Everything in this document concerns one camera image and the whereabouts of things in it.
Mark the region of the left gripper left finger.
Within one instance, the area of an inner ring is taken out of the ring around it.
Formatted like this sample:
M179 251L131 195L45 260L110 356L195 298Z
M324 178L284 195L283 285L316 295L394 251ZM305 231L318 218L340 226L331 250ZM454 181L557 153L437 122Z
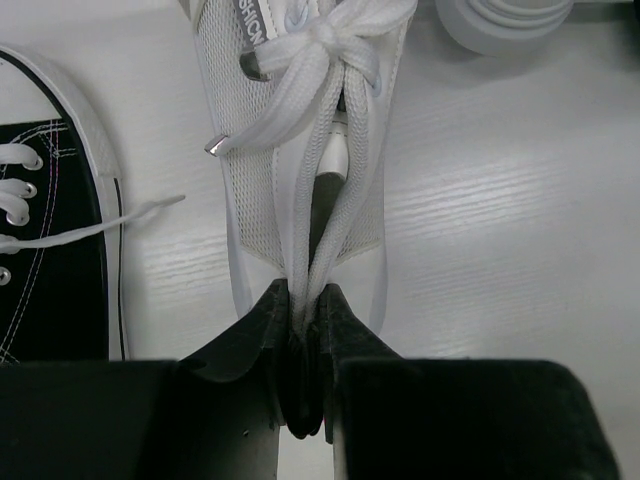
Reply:
M180 360L1 371L5 479L273 479L287 284Z

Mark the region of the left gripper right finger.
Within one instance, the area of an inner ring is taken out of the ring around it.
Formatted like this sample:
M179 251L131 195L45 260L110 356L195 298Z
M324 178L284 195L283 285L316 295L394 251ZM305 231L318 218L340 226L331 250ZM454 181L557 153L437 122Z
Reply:
M331 284L316 310L314 426L341 479L616 479L586 388L532 359L406 359Z

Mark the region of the black canvas sneaker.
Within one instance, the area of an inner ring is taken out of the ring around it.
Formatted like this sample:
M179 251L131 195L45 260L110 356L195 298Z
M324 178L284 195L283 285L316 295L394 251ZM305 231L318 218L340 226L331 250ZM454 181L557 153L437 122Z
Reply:
M126 209L92 106L45 58L1 48L1 362L123 360Z

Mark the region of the white sneaker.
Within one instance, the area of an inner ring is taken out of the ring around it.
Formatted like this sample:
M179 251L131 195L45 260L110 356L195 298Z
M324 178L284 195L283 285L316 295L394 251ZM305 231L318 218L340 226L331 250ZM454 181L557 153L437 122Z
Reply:
M485 56L534 50L545 43L573 8L570 0L436 0L447 33L462 47Z
M308 346L338 285L379 332L387 311L384 156L413 1L185 1L221 165L236 311L274 280Z

